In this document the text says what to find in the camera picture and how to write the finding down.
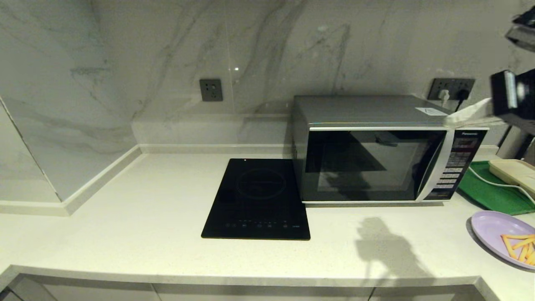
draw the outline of black induction cooktop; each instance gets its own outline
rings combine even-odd
[[[289,159],[230,159],[203,238],[309,240]]]

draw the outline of power socket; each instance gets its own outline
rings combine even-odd
[[[449,91],[449,100],[459,100],[458,95],[461,90],[468,91],[470,95],[475,79],[471,78],[435,78],[431,90],[429,90],[428,100],[440,100],[439,93],[441,90]]]
[[[201,79],[202,101],[223,101],[223,90],[220,79]]]

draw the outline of purple plate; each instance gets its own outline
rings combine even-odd
[[[483,242],[491,251],[496,253],[501,258],[511,262],[512,264],[535,270],[535,266],[527,265],[523,262],[509,257],[507,248],[501,238],[502,234],[509,235],[529,235],[535,234],[535,228],[518,220],[508,214],[496,211],[480,211],[472,216],[470,219],[472,228],[477,238]],[[511,245],[520,242],[518,239],[510,239]],[[522,248],[515,250],[515,253],[520,255]]]

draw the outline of white countertop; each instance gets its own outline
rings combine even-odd
[[[467,220],[481,209],[458,194],[437,206],[307,208],[310,241],[203,239],[231,157],[280,155],[144,154],[71,217],[0,214],[0,287],[29,273],[191,284],[475,284],[487,300],[534,299],[535,274],[472,239]],[[517,218],[535,225],[535,214]]]

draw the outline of sticker on microwave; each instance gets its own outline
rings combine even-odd
[[[440,110],[437,110],[435,108],[415,108],[415,109],[417,109],[418,111],[422,111],[429,116],[448,116],[448,114]]]

